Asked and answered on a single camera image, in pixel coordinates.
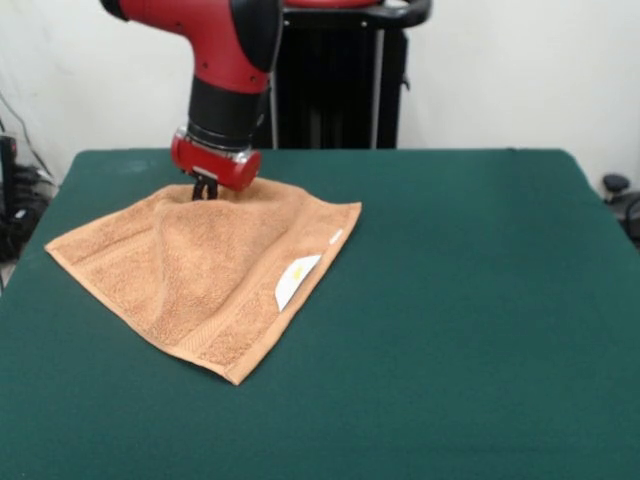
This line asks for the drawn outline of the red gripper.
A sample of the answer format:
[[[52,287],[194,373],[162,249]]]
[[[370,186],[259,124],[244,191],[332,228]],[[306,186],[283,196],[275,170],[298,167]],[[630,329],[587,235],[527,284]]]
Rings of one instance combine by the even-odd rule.
[[[180,127],[172,139],[170,155],[179,170],[194,177],[192,200],[215,200],[218,186],[240,192],[258,176],[262,155],[254,149],[217,150],[198,143]]]

